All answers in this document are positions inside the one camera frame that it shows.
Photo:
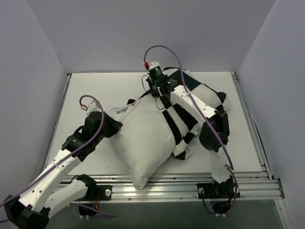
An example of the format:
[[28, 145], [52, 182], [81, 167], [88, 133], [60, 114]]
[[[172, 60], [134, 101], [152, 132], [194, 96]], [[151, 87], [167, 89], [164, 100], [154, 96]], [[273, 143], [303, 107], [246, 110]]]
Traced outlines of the white pillow insert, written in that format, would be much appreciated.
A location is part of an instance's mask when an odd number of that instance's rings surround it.
[[128, 170], [134, 187], [143, 189], [149, 178], [171, 156], [175, 139], [155, 99], [146, 95], [109, 116], [122, 127], [110, 138], [115, 155]]

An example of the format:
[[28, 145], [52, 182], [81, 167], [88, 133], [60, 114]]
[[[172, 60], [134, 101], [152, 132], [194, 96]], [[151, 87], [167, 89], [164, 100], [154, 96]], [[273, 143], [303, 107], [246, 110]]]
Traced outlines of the black white checkered pillowcase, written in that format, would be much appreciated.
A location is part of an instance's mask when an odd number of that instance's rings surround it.
[[[183, 71], [186, 86], [198, 98], [216, 110], [226, 110], [229, 108], [230, 100], [224, 92], [218, 92], [204, 83], [194, 79], [189, 70]], [[179, 160], [189, 158], [192, 153], [185, 151], [188, 144], [199, 135], [201, 129], [197, 120], [179, 104], [170, 105], [161, 101], [165, 108], [161, 110], [164, 122], [168, 124], [175, 140], [173, 157]]]

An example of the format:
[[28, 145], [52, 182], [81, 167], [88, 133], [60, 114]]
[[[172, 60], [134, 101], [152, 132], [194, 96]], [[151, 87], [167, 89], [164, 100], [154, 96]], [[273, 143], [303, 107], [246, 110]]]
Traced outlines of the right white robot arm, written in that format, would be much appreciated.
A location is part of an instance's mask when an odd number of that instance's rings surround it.
[[149, 93], [159, 97], [164, 105], [163, 115], [173, 130], [177, 143], [188, 140], [182, 136], [175, 120], [180, 120], [187, 128], [189, 135], [196, 125], [201, 127], [199, 135], [202, 146], [209, 150], [212, 164], [212, 192], [217, 197], [224, 196], [229, 191], [226, 181], [233, 170], [232, 161], [226, 145], [230, 134], [228, 115], [222, 107], [212, 108], [193, 94], [195, 84], [188, 85], [185, 79], [187, 73], [176, 68], [179, 77], [163, 73], [158, 62], [144, 63], [148, 73]]

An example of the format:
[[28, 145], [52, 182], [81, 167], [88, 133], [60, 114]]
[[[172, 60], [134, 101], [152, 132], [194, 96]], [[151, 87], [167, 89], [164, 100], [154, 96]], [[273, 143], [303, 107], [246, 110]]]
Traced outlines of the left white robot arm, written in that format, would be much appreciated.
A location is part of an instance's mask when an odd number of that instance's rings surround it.
[[112, 137], [122, 126], [105, 112], [91, 112], [29, 188], [15, 196], [7, 196], [2, 206], [8, 221], [20, 229], [43, 229], [56, 213], [72, 202], [81, 198], [93, 199], [97, 183], [86, 174], [78, 175], [59, 191], [55, 188], [104, 138]]

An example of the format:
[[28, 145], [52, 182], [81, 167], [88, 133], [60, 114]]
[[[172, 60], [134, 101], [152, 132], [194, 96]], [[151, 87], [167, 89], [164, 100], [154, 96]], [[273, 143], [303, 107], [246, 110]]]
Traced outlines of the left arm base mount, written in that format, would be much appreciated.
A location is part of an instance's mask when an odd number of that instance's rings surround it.
[[89, 187], [85, 196], [78, 201], [109, 201], [112, 198], [111, 185], [95, 185]]

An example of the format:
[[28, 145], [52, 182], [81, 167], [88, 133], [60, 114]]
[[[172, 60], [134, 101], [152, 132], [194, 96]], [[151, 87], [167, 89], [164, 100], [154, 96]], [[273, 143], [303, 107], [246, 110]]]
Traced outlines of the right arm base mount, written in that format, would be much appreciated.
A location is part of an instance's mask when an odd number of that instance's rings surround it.
[[198, 198], [203, 199], [217, 199], [234, 197], [235, 183], [198, 183], [197, 185]]

